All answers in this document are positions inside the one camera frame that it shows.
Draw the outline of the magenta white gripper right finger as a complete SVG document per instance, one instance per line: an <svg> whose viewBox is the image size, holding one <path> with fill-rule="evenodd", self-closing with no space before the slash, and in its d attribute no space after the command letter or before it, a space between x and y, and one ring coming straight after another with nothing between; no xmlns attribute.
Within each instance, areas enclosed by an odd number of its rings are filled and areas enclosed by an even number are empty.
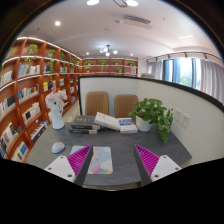
<svg viewBox="0 0 224 224"><path fill-rule="evenodd" d="M134 145L134 157L143 186L181 170L168 155L158 156L137 144Z"/></svg>

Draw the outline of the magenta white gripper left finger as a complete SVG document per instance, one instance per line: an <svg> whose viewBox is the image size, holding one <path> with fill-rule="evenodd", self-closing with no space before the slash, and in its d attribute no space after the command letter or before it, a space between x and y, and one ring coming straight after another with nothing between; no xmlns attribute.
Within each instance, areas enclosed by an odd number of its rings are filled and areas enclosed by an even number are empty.
<svg viewBox="0 0 224 224"><path fill-rule="evenodd" d="M93 146L88 145L82 147L68 157L57 157L45 168L45 171L75 183L78 186L82 186L85 181L92 156Z"/></svg>

